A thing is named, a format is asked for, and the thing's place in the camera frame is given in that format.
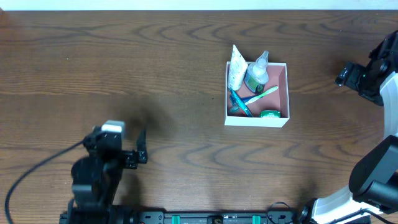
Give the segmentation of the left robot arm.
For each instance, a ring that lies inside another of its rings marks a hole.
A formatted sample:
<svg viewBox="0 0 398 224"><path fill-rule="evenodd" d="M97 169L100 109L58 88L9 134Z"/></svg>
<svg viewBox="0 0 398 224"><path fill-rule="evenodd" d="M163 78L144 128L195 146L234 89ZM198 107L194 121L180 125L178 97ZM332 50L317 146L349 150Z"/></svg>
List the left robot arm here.
<svg viewBox="0 0 398 224"><path fill-rule="evenodd" d="M148 161L146 130L137 139L136 150L122 150L124 131L99 126L83 140L88 156L71 169L74 199L60 215L60 224L132 224L139 215L131 207L114 205L113 200L124 169L137 169Z"/></svg>

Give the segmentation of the white lotion tube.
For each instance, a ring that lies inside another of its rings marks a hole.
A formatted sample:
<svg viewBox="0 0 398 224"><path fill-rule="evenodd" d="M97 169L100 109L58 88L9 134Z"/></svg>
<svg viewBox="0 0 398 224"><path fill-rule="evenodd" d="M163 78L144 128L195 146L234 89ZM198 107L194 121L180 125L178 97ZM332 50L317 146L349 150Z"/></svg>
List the white lotion tube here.
<svg viewBox="0 0 398 224"><path fill-rule="evenodd" d="M227 82L228 88L234 91L238 91L241 88L247 67L248 63L241 55L238 48L235 45L233 45L233 50L229 65L229 72L228 72L228 82Z"/></svg>

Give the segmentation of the green white toothbrush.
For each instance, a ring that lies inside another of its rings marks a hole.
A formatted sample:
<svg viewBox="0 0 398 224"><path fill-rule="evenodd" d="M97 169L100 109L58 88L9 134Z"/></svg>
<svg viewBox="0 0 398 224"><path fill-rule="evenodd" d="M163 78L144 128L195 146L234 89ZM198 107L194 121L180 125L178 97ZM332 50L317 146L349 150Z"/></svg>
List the green white toothbrush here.
<svg viewBox="0 0 398 224"><path fill-rule="evenodd" d="M259 95L254 95L254 96L257 96L259 99L261 99L262 97L264 97L264 96L266 96L266 95L268 95L268 94L271 94L271 93L273 93L273 92L275 92L276 90L278 90L278 86L273 86L273 87L271 87L271 88L269 88L268 90L266 90L266 91L264 91L263 93L261 93L261 94L259 94ZM232 105L232 107L228 110L228 113L229 114L235 114L235 113L237 113L238 111L240 110L240 108L239 108L239 106L233 106Z"/></svg>

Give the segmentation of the blue disposable razor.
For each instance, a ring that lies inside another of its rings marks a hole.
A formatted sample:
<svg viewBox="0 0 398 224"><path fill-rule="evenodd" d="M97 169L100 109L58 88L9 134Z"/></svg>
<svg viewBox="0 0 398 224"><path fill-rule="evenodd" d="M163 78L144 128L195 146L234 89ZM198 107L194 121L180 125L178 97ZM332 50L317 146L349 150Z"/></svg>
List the blue disposable razor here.
<svg viewBox="0 0 398 224"><path fill-rule="evenodd" d="M237 102L237 100L236 100L236 97L230 95L230 96L229 96L229 99L230 99L231 104L232 104L233 106L238 106L238 102ZM258 98L257 96L249 96L249 97L241 98L241 101L242 101L243 103L245 103L246 105L248 105L248 104L253 103L254 101L256 101L256 100L258 100L258 99L259 99L259 98Z"/></svg>

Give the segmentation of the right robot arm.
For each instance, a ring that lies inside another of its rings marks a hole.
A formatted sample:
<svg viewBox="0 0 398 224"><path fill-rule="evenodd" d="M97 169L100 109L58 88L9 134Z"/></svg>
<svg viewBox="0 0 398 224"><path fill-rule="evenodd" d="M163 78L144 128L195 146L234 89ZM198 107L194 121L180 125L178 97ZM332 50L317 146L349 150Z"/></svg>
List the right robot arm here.
<svg viewBox="0 0 398 224"><path fill-rule="evenodd" d="M346 187L307 203L297 223L370 223L397 212L397 32L369 53L366 66L347 62L335 83L384 108L383 140L353 168Z"/></svg>

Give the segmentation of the clear pump soap bottle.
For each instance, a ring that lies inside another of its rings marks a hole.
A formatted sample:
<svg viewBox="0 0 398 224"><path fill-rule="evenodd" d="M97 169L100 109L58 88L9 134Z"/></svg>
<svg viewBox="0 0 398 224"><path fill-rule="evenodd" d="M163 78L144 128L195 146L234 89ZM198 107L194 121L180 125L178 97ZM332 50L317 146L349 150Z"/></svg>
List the clear pump soap bottle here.
<svg viewBox="0 0 398 224"><path fill-rule="evenodd" d="M248 90L254 94L263 92L265 84L269 81L267 72L269 52L264 51L263 54L253 63L250 63L244 77L244 83Z"/></svg>

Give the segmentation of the teal Colgate toothpaste tube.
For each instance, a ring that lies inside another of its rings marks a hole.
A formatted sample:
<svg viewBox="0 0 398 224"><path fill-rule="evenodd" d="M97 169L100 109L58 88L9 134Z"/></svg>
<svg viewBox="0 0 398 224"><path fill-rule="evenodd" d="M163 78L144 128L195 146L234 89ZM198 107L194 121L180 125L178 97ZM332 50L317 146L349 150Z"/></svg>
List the teal Colgate toothpaste tube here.
<svg viewBox="0 0 398 224"><path fill-rule="evenodd" d="M236 104L239 106L241 110L246 114L247 117L252 117L252 113L249 110L249 108L245 105L245 103L242 101L242 99L238 96L238 94L232 89L229 89L231 96L233 97L234 101Z"/></svg>

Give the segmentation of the green white soap box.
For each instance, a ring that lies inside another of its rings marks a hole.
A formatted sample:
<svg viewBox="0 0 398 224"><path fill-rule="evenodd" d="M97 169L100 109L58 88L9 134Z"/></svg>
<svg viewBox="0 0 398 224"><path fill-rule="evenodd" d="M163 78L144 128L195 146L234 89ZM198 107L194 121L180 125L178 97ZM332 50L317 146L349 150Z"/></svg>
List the green white soap box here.
<svg viewBox="0 0 398 224"><path fill-rule="evenodd" d="M280 111L277 110L264 110L261 111L260 118L281 118Z"/></svg>

